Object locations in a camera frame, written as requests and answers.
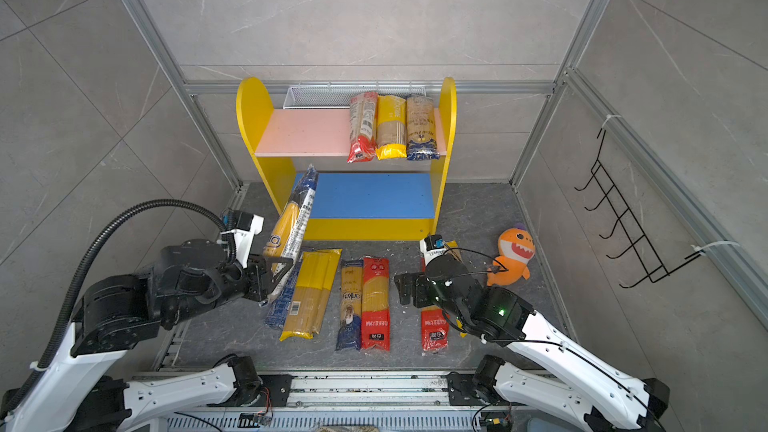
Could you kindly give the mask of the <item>blue label spaghetti bag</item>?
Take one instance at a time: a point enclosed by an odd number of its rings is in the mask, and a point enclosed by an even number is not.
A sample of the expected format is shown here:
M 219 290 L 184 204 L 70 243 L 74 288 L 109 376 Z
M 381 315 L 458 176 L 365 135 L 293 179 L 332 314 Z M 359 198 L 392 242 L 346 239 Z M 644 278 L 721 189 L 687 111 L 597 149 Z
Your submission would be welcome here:
M 298 260 L 313 208 L 319 173 L 310 165 L 293 188 L 277 224 L 273 227 L 263 256 L 268 266 L 270 291 L 268 303 L 274 302 L 288 281 Z

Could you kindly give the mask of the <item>blue bottom spaghetti bag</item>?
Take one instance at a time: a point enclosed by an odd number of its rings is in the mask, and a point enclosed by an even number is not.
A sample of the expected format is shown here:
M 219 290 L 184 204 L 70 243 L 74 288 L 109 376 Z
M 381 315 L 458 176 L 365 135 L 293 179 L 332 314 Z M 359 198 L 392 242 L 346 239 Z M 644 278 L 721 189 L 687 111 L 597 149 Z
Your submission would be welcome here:
M 406 99 L 406 157 L 410 161 L 437 160 L 434 103 L 428 96 Z

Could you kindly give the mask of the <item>red spaghetti bag white label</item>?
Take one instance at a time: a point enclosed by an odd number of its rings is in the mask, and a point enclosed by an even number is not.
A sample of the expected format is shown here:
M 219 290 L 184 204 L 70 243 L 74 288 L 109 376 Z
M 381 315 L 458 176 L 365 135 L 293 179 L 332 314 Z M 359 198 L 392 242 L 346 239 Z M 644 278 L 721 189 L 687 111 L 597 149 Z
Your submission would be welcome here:
M 375 156 L 375 124 L 378 94 L 373 91 L 354 96 L 350 101 L 350 150 L 347 162 L 367 162 Z

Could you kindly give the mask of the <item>dark blue spaghetti box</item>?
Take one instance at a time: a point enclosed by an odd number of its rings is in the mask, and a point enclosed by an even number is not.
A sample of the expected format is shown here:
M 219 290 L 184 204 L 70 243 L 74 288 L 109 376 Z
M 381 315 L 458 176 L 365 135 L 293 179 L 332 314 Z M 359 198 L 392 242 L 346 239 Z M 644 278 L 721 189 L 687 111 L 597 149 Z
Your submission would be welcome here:
M 286 282 L 278 298 L 271 304 L 265 318 L 265 325 L 274 330 L 282 330 L 289 315 L 293 303 L 293 295 L 296 289 L 298 273 L 291 275 Z

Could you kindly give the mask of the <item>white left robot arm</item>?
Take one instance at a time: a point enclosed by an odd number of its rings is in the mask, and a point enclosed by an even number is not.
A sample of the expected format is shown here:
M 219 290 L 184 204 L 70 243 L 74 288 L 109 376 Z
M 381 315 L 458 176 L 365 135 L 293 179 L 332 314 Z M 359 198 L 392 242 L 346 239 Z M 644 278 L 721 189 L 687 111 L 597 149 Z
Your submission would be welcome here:
M 109 369 L 137 344 L 237 299 L 264 303 L 293 260 L 252 252 L 259 216 L 233 211 L 213 218 L 221 238 L 193 239 L 163 249 L 132 274 L 87 285 L 86 277 L 111 236 L 129 219 L 156 208 L 210 211 L 180 199 L 142 202 L 112 219 L 81 259 L 49 342 L 24 384 L 2 401 L 5 431 L 133 431 L 157 426 L 195 407 L 256 402 L 263 382 L 253 361 L 230 355 L 213 367 L 155 381 L 112 379 Z

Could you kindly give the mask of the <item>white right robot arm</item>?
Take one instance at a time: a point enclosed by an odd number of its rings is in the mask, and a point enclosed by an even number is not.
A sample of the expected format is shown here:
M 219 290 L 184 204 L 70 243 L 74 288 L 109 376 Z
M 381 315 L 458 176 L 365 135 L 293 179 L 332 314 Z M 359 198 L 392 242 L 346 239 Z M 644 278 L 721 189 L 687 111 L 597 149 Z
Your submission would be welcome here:
M 538 375 L 486 355 L 465 394 L 486 405 L 534 407 L 584 431 L 663 430 L 666 384 L 599 359 L 514 292 L 482 284 L 453 253 L 443 252 L 427 260 L 423 272 L 398 274 L 394 281 L 402 304 L 435 306 L 454 330 L 508 349 L 546 372 Z

